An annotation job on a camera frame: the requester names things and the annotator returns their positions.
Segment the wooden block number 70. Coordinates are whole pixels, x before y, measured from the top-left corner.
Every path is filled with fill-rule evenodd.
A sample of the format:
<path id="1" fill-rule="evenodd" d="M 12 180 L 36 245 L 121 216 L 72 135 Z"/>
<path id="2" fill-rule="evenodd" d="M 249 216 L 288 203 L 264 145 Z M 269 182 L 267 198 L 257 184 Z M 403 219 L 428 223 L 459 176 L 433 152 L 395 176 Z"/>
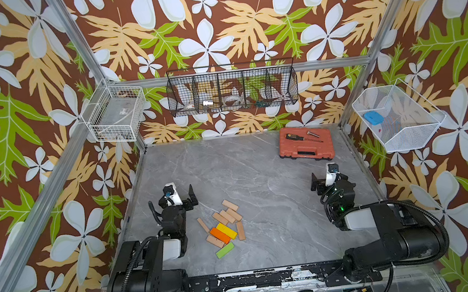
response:
<path id="1" fill-rule="evenodd" d="M 222 216 L 219 213 L 215 212 L 212 216 L 213 216 L 213 218 L 215 220 L 217 220 L 219 223 L 221 223 L 221 224 L 223 224 L 225 226 L 227 226 L 230 223 L 228 219 L 226 219 L 224 216 Z"/>

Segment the wooden block number 20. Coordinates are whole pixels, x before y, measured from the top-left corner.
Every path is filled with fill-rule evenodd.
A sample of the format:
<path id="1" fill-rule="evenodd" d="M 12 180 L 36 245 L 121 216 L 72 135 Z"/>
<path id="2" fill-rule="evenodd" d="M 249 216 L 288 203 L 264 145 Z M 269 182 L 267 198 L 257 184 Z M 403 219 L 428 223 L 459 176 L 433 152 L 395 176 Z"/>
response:
<path id="1" fill-rule="evenodd" d="M 234 204 L 234 203 L 232 203 L 232 202 L 230 202 L 228 200 L 223 200 L 222 205 L 225 206 L 228 209 L 233 210 L 233 211 L 238 211 L 238 209 L 239 209 L 238 205 L 236 205 L 236 204 Z"/>

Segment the wooden block diagonal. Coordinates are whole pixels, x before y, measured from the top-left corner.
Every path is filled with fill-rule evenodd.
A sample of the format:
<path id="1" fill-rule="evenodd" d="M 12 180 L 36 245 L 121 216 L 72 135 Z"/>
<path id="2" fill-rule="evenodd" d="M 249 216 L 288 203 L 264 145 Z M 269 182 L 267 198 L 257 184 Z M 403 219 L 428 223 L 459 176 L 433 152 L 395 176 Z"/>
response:
<path id="1" fill-rule="evenodd" d="M 237 228 L 237 233 L 238 233 L 238 238 L 241 241 L 246 240 L 246 235 L 245 235 L 245 230 L 242 221 L 236 222 L 236 228 Z"/>

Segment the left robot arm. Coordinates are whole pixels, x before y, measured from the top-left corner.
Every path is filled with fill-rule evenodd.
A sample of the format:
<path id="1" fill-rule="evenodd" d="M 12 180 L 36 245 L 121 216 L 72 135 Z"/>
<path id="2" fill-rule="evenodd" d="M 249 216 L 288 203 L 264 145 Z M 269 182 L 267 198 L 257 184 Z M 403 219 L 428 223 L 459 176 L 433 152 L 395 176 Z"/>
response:
<path id="1" fill-rule="evenodd" d="M 192 186 L 188 197 L 180 198 L 174 184 L 163 188 L 158 212 L 148 203 L 160 227 L 156 235 L 142 241 L 125 241 L 120 247 L 106 292 L 191 292 L 184 269 L 165 270 L 165 261 L 183 257 L 187 250 L 187 212 L 199 204 Z"/>

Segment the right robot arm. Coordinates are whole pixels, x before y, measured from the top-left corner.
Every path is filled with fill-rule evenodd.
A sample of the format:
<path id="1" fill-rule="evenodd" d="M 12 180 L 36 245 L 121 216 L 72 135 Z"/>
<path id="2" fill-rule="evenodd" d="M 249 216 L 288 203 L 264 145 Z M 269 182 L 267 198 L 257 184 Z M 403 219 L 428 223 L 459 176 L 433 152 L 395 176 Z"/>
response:
<path id="1" fill-rule="evenodd" d="M 340 269 L 344 278 L 358 282 L 395 266 L 433 263 L 448 252 L 450 239 L 444 224 L 411 201 L 384 200 L 355 204 L 355 183 L 331 172 L 311 177 L 330 223 L 342 231 L 375 229 L 379 239 L 345 251 Z"/>

